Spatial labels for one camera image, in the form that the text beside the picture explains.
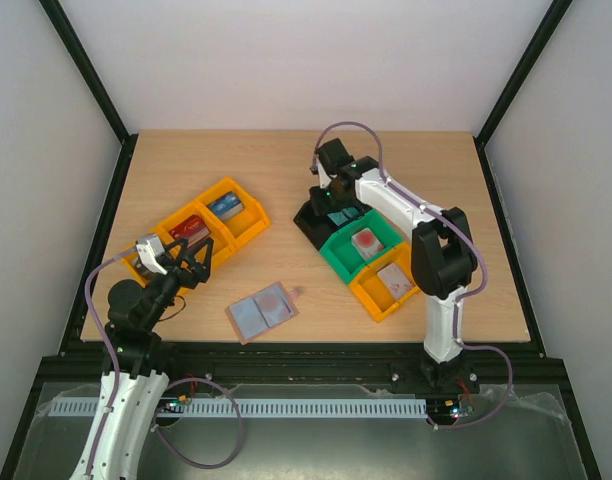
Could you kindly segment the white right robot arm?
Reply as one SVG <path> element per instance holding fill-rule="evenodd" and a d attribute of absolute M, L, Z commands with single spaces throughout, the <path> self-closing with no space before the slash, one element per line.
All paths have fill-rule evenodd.
<path fill-rule="evenodd" d="M 451 360 L 464 349 L 463 300 L 472 294 L 473 272 L 485 268 L 466 214 L 427 202 L 390 176 L 380 159 L 356 159 L 338 138 L 316 144 L 310 170 L 319 179 L 309 190 L 315 214 L 363 204 L 408 235 L 412 278 L 427 300 L 424 350 L 432 361 L 422 367 L 422 379 L 433 391 L 446 390 L 457 379 Z"/>

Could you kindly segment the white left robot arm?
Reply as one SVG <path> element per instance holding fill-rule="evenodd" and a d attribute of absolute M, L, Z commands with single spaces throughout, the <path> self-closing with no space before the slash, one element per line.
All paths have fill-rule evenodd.
<path fill-rule="evenodd" d="M 154 331 L 183 289 L 193 290 L 211 274 L 214 241 L 194 246 L 180 238 L 163 244 L 156 234 L 139 238 L 116 260 L 136 255 L 151 273 L 145 285 L 128 279 L 108 292 L 108 321 L 101 322 L 92 301 L 95 267 L 83 291 L 88 311 L 106 348 L 100 394 L 74 479 L 133 479 L 151 419 L 169 383 L 172 348 Z"/>

